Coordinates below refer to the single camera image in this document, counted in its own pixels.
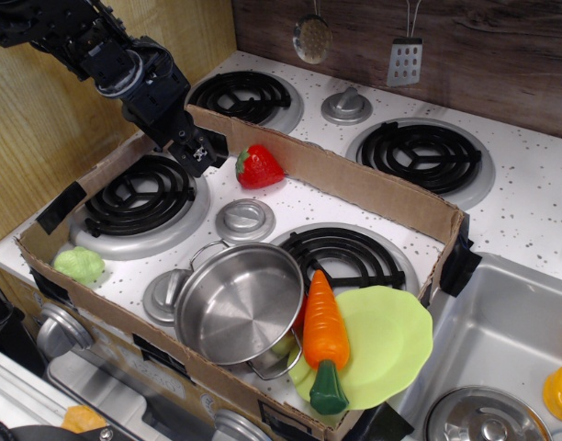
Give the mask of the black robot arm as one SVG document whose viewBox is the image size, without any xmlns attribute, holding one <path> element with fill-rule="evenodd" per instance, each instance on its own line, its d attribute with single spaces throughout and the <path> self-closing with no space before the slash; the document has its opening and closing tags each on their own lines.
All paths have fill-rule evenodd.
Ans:
<svg viewBox="0 0 562 441">
<path fill-rule="evenodd" d="M 100 1 L 0 1 L 0 47 L 28 43 L 79 80 L 122 104 L 124 119 L 167 147 L 184 170 L 200 177 L 221 166 L 224 135 L 198 127 L 185 110 L 190 84 L 172 54 L 155 40 L 131 37 Z"/>
</svg>

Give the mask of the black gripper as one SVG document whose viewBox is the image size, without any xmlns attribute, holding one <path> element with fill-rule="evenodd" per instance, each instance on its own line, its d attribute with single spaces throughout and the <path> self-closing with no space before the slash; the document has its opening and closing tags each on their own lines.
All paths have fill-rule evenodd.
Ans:
<svg viewBox="0 0 562 441">
<path fill-rule="evenodd" d="M 167 146 L 173 158 L 193 177 L 208 165 L 220 168 L 229 157 L 225 135 L 199 128 L 185 110 L 190 84 L 171 53 L 150 39 L 101 46 L 96 88 L 122 103 L 123 117 L 134 123 L 160 149 Z"/>
</svg>

